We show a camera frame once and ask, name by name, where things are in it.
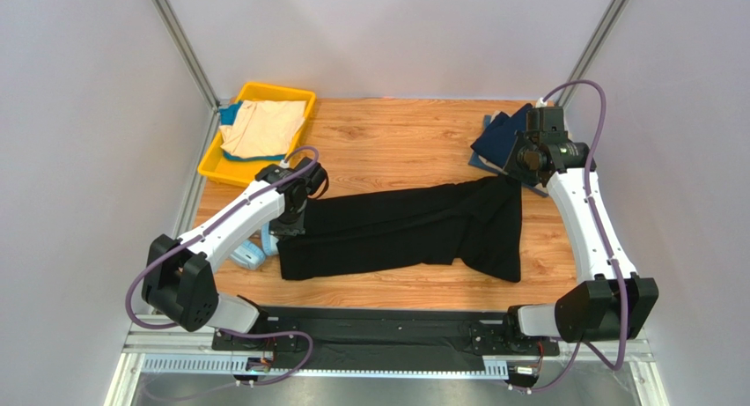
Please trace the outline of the black t shirt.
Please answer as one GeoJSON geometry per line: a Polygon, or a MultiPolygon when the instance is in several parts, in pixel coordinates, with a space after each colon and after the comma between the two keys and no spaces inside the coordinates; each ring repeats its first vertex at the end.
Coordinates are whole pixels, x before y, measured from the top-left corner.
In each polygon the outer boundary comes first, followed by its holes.
{"type": "Polygon", "coordinates": [[[304,228],[278,243],[284,280],[455,260],[507,282],[521,279],[521,186],[503,175],[312,200],[304,228]]]}

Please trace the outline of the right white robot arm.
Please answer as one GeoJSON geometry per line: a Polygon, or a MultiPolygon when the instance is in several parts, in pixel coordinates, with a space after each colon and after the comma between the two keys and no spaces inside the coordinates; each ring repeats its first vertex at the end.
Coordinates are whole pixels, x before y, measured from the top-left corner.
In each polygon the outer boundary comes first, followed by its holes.
{"type": "Polygon", "coordinates": [[[658,299],[658,286],[640,277],[625,254],[599,193],[590,148],[570,140],[561,107],[527,112],[504,171],[547,189],[577,270],[577,286],[556,302],[510,308],[517,334],[567,343],[636,338],[658,299]]]}

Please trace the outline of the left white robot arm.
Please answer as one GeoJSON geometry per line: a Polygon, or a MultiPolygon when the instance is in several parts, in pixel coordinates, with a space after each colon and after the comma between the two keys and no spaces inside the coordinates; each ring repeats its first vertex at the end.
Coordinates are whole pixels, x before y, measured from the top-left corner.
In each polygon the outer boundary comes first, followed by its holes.
{"type": "Polygon", "coordinates": [[[266,166],[215,216],[177,238],[161,235],[151,243],[141,299],[187,331],[249,332],[261,316],[259,307],[219,292],[215,273],[264,225],[298,221],[308,197],[326,183],[326,170],[309,158],[293,168],[266,166]]]}

